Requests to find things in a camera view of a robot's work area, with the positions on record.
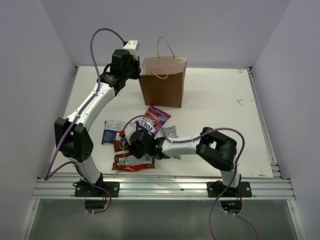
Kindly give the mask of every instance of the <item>brown paper bag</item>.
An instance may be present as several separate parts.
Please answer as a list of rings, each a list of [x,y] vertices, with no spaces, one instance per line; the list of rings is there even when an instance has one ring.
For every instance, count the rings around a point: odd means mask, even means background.
[[[163,38],[172,56],[159,56],[159,40]],[[145,58],[139,80],[145,105],[182,107],[187,57],[175,56],[164,37],[156,44],[158,57]]]

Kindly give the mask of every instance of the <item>gray wall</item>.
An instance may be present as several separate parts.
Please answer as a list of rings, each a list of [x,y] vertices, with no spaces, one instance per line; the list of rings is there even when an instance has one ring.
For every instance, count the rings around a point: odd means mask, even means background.
[[[253,68],[274,151],[319,239],[320,1],[292,0]]]
[[[39,0],[0,1],[0,239],[20,235],[73,66]]]
[[[154,57],[159,36],[191,67],[253,66],[290,0],[42,0],[75,65],[92,65],[89,41],[101,27],[141,42],[140,56]],[[121,42],[101,33],[94,42],[99,65]],[[161,54],[169,55],[165,44]]]

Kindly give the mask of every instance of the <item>metal frame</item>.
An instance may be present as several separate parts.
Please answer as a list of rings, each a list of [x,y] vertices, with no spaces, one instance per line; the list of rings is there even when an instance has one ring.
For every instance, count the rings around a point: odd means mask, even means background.
[[[291,219],[299,240],[306,240],[297,207],[295,195],[290,180],[281,178],[280,170],[273,151],[266,121],[262,112],[260,101],[250,68],[246,69],[250,79],[258,116],[260,119],[264,140],[273,172],[273,178],[243,178],[250,182],[252,198],[254,200],[287,200]],[[83,199],[74,197],[75,188],[72,183],[79,180],[76,173],[56,173],[50,180],[38,179],[32,195],[29,211],[21,232],[20,239],[28,239],[37,213],[40,199]],[[119,196],[121,200],[210,200],[207,193],[207,182],[222,180],[212,177],[190,176],[154,176],[154,175],[130,175],[130,174],[105,174],[103,180],[108,182],[120,182]]]

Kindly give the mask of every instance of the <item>white table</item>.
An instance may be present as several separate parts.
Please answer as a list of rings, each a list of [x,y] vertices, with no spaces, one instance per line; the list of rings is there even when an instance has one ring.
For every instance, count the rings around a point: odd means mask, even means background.
[[[96,79],[94,67],[79,67],[64,117],[71,114],[83,102],[92,91]],[[126,82],[125,88],[96,118],[89,134],[94,144],[93,159],[103,174],[221,176],[217,169],[197,155],[183,155],[181,160],[173,158],[156,160],[155,169],[144,169],[138,172],[112,170],[115,154],[113,145],[101,144],[105,120],[126,122],[134,116],[143,115],[147,108],[139,81],[130,79]],[[175,125],[179,137],[199,134],[203,127],[229,127],[239,130],[246,141],[239,161],[239,172],[245,178],[273,177],[247,70],[187,68],[182,108],[159,108],[171,115],[164,127]],[[241,139],[237,134],[228,131],[224,133],[237,140],[239,151]],[[53,169],[66,161],[68,159],[59,153]],[[72,165],[67,165],[60,171],[76,172]]]

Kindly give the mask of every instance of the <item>gray floor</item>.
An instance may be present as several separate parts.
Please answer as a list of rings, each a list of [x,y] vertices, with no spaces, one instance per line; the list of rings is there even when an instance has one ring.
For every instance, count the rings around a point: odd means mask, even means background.
[[[31,240],[210,240],[212,200],[117,200],[92,217],[84,200],[41,200]],[[261,240],[296,240],[285,200],[245,201],[241,216],[251,221]],[[219,205],[212,217],[219,240],[255,240],[241,219]]]

